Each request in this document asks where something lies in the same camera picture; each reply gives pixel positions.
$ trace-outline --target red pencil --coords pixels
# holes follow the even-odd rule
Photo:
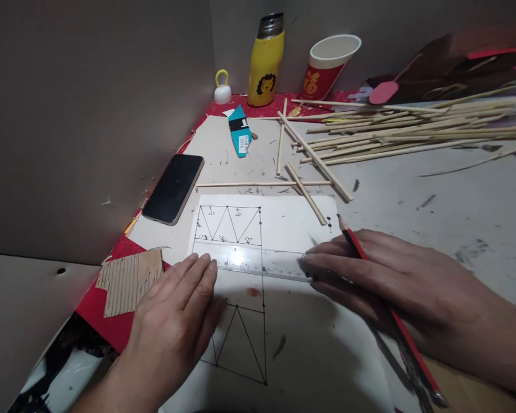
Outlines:
[[[363,248],[361,248],[361,245],[359,244],[359,241],[355,234],[352,232],[350,227],[344,222],[340,214],[337,214],[338,216],[338,225],[340,226],[340,230],[344,234],[344,238],[346,238],[346,241],[348,241],[348,244],[350,246],[350,255],[355,256],[364,260],[368,260],[367,256],[365,255],[365,252],[363,251]],[[449,404],[447,403],[447,400],[441,394],[441,390],[439,386],[436,383],[436,380],[430,373],[430,370],[424,363],[423,357],[420,355],[419,351],[417,350],[417,346],[415,345],[415,342],[413,341],[413,338],[409,334],[409,331],[405,327],[405,324],[403,324],[401,317],[395,309],[386,302],[387,307],[390,309],[390,314],[392,315],[392,318],[394,320],[395,325],[395,332],[396,332],[396,338],[398,341],[398,344],[400,346],[400,349],[403,348],[405,351],[402,351],[402,357],[404,359],[405,364],[407,365],[408,369],[411,369],[412,371],[411,376],[414,376],[413,373],[417,373],[423,386],[426,388],[428,393],[430,394],[430,398],[432,399],[433,403],[442,408],[449,407]]]

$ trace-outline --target ruler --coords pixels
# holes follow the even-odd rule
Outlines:
[[[195,240],[193,252],[199,255],[208,252],[218,261],[220,270],[310,282],[298,265],[301,252],[265,250],[260,246],[199,240]]]

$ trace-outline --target teal box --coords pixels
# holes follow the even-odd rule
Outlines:
[[[239,158],[247,156],[248,146],[252,142],[251,129],[247,124],[247,116],[241,105],[228,117],[231,139]]]

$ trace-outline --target white bell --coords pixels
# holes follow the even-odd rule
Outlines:
[[[218,83],[218,76],[220,74],[225,74],[225,84],[220,86]],[[228,86],[229,75],[225,70],[220,70],[216,73],[216,90],[214,91],[214,102],[216,104],[225,104],[231,101],[231,87]]]

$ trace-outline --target pink object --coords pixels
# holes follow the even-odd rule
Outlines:
[[[380,85],[376,86],[369,95],[369,102],[372,104],[384,104],[396,94],[399,88],[399,85],[395,81],[382,82]]]
[[[413,60],[411,60],[407,66],[400,72],[399,75],[396,76],[394,80],[382,82],[378,86],[375,87],[375,89],[371,92],[369,95],[369,103],[372,104],[385,104],[390,98],[396,94],[397,90],[400,88],[400,86],[397,84],[397,81],[399,78],[411,67],[413,63],[415,63],[415,60],[417,60],[419,57],[421,57],[423,54],[419,53],[417,54]]]

